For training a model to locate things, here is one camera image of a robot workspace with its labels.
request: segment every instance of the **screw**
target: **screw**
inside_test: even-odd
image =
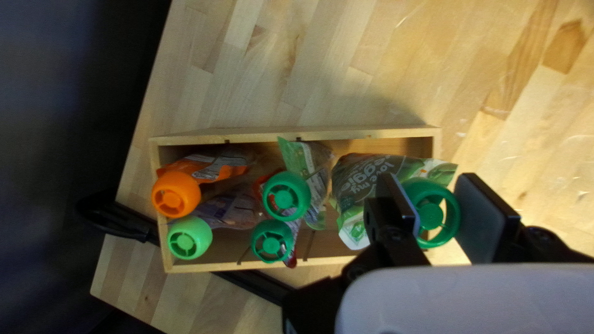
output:
[[[346,276],[352,282],[368,271],[369,269],[366,266],[362,264],[354,264],[351,268],[349,268],[349,271],[347,272]]]
[[[549,235],[549,233],[547,233],[546,231],[544,231],[544,230],[542,230],[540,228],[531,228],[530,229],[530,232],[540,242],[550,242],[551,241],[551,236]]]
[[[398,229],[388,228],[386,229],[386,235],[395,242],[403,241],[405,236]]]

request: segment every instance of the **light green cap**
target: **light green cap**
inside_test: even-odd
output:
[[[294,244],[291,229],[280,220],[264,220],[252,232],[252,251],[266,263],[286,260]]]
[[[264,208],[275,219],[290,222],[303,217],[311,204],[311,192],[304,179],[293,172],[280,172],[272,176],[264,186]],[[287,209],[295,208],[291,215]]]
[[[213,242],[213,231],[202,219],[185,216],[174,219],[167,234],[167,246],[173,255],[192,260],[206,252]]]
[[[426,178],[411,178],[402,183],[406,195],[414,205],[421,220],[421,232],[441,227],[441,231],[430,240],[420,236],[416,241],[421,248],[438,247],[452,239],[460,227],[460,206],[455,196],[442,185]],[[440,208],[445,200],[446,216]]]

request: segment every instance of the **wooden box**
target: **wooden box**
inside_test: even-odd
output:
[[[151,168],[156,170],[166,163],[187,154],[199,152],[203,145],[236,144],[259,153],[258,163],[248,175],[215,182],[210,190],[230,187],[232,183],[251,182],[257,177],[284,166],[277,136],[287,140],[316,140],[330,147],[334,162],[347,153],[388,153],[416,157],[439,157],[441,130],[430,125],[407,127],[283,127],[283,128],[225,128],[207,129],[150,139]],[[338,236],[336,211],[326,204],[325,231],[313,231],[306,224],[296,242],[298,266],[342,264],[353,259],[358,251],[344,245]],[[218,270],[263,269],[283,267],[282,262],[267,264],[254,256],[249,248],[251,230],[214,229],[213,242],[201,257],[181,260],[173,256],[167,246],[168,218],[157,214],[163,264],[168,273],[209,272]]]

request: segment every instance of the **orange cap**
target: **orange cap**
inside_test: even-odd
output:
[[[200,187],[196,180],[183,172],[165,172],[154,183],[151,201],[157,211],[170,218],[190,214],[200,203]]]

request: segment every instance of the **dark background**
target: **dark background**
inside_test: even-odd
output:
[[[153,333],[90,296],[167,0],[0,1],[0,332]]]

